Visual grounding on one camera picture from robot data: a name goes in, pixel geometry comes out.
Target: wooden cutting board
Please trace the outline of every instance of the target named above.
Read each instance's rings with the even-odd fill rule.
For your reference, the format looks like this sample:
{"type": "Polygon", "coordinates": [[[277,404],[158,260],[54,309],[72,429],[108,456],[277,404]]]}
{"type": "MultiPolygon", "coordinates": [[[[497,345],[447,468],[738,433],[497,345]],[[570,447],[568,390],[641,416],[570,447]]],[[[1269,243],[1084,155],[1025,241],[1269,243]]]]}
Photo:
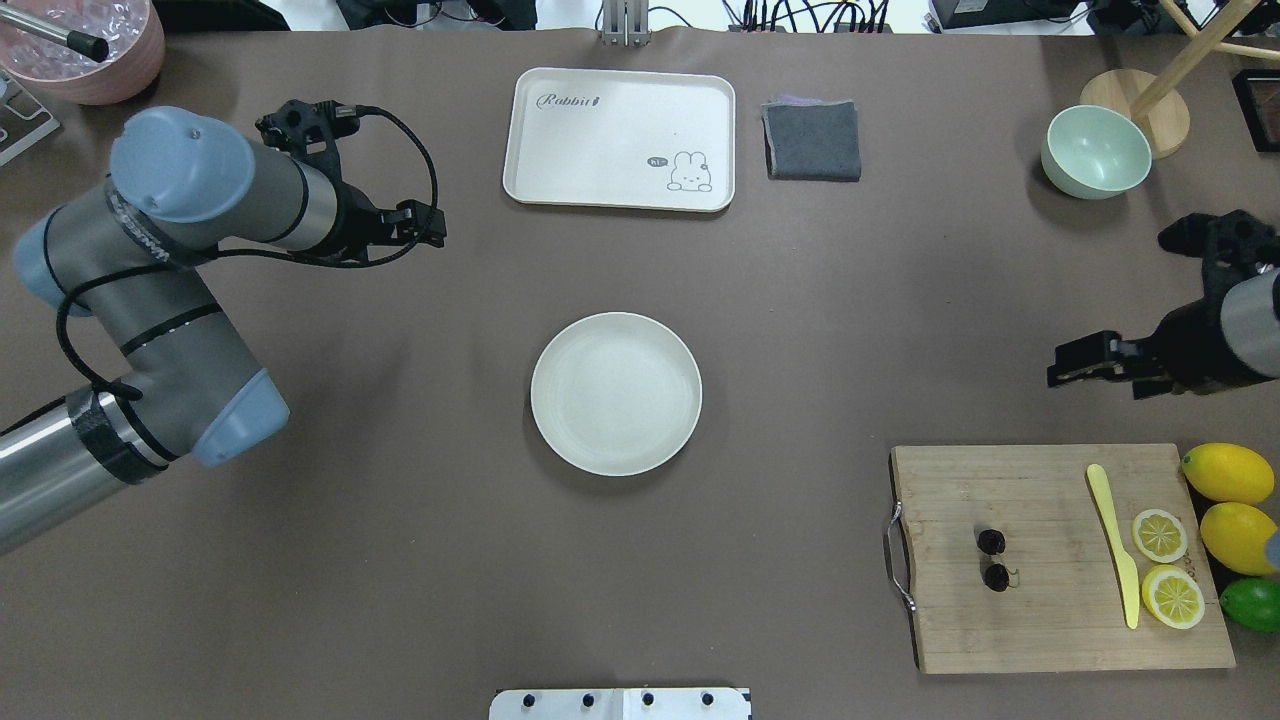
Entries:
{"type": "Polygon", "coordinates": [[[1217,592],[1172,445],[895,447],[893,488],[902,503],[916,662],[922,673],[1042,673],[1234,667],[1217,592]],[[1111,478],[1125,550],[1139,580],[1153,562],[1132,538],[1134,516],[1172,512],[1189,533],[1176,564],[1204,593],[1204,619],[1189,630],[1124,605],[1084,469],[1111,478]],[[1005,565],[1020,584],[982,583],[989,561],[977,534],[1005,534],[1005,565]]]}

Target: lemon slice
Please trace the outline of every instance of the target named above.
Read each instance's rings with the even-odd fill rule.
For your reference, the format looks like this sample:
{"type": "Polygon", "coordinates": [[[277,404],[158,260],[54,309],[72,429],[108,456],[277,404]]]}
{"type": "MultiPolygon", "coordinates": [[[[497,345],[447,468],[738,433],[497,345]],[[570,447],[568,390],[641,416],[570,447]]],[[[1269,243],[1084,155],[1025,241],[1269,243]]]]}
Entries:
{"type": "Polygon", "coordinates": [[[1143,510],[1133,519],[1133,542],[1152,562],[1174,562],[1187,555],[1187,528],[1164,510],[1143,510]]]}
{"type": "Polygon", "coordinates": [[[1187,630],[1204,618],[1204,596],[1196,580],[1180,568],[1156,565],[1142,579],[1142,603],[1157,620],[1187,630]]]}

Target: folded gray cloth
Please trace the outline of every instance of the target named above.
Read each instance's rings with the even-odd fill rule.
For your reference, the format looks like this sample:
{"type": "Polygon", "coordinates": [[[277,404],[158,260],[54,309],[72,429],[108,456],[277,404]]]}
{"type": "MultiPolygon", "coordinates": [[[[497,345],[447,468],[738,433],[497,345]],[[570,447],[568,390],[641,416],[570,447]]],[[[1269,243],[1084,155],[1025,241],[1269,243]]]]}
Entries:
{"type": "Polygon", "coordinates": [[[764,140],[769,177],[856,181],[863,177],[858,152],[858,108],[852,100],[822,102],[787,97],[764,104],[764,140]]]}

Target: robotic arm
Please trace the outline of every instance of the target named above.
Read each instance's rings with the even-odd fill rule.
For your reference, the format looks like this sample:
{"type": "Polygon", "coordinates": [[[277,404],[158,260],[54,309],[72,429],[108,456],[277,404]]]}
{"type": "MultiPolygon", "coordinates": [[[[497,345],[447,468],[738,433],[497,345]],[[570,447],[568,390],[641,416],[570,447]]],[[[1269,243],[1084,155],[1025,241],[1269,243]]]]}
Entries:
{"type": "Polygon", "coordinates": [[[1169,252],[1201,259],[1204,297],[1160,322],[1151,337],[1102,331],[1057,346],[1048,386],[1100,378],[1133,383],[1134,398],[1211,395],[1280,378],[1280,243],[1244,210],[1187,215],[1158,236],[1169,252]]]}
{"type": "Polygon", "coordinates": [[[183,455],[218,465],[284,425],[284,400],[195,272],[219,256],[280,255],[220,251],[220,241],[333,268],[383,264],[419,241],[443,247],[430,156],[385,110],[292,100],[257,129],[265,145],[178,108],[143,110],[111,146],[108,179],[18,241],[18,274],[60,309],[69,357],[65,314],[92,314],[131,372],[109,383],[78,364],[87,387],[0,434],[0,553],[183,455]],[[390,119],[415,142],[430,205],[381,210],[343,182],[335,141],[362,115],[390,119]],[[370,245],[403,247],[369,261],[370,245]]]}

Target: ice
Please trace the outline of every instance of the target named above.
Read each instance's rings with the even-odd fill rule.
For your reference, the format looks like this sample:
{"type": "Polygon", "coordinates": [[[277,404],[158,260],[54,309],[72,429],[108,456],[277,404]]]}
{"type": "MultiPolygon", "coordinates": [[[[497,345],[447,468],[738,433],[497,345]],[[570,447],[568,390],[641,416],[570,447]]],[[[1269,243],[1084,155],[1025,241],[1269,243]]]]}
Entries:
{"type": "MultiPolygon", "coordinates": [[[[142,24],[146,22],[146,3],[143,0],[116,0],[113,3],[67,0],[61,8],[47,9],[45,17],[64,27],[106,38],[109,53],[105,63],[110,63],[123,50],[132,46],[142,33],[142,24]]],[[[6,60],[13,64],[14,69],[31,77],[67,79],[100,67],[100,63],[95,63],[79,53],[13,28],[0,27],[0,40],[8,45],[5,49],[6,60]]]]}

